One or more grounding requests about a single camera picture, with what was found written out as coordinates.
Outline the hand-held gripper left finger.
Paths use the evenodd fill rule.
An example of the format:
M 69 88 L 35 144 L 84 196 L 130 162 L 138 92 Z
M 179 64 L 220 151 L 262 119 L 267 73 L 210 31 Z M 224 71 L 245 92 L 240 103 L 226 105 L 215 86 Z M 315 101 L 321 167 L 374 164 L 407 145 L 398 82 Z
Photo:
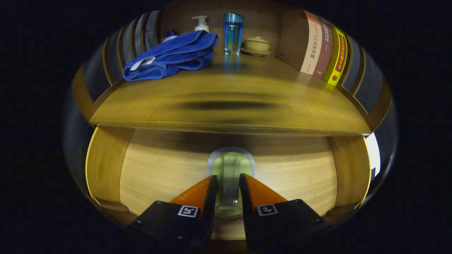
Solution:
M 218 180 L 211 175 L 171 201 L 154 201 L 128 229 L 177 247 L 202 247 L 213 232 Z

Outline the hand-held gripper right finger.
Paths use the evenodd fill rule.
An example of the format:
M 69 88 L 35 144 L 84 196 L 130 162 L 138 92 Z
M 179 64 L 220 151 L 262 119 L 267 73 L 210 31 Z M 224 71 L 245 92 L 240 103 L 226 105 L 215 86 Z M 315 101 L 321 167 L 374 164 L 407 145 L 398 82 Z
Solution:
M 241 174 L 248 247 L 288 247 L 327 230 L 327 222 L 302 199 L 287 200 L 254 177 Z

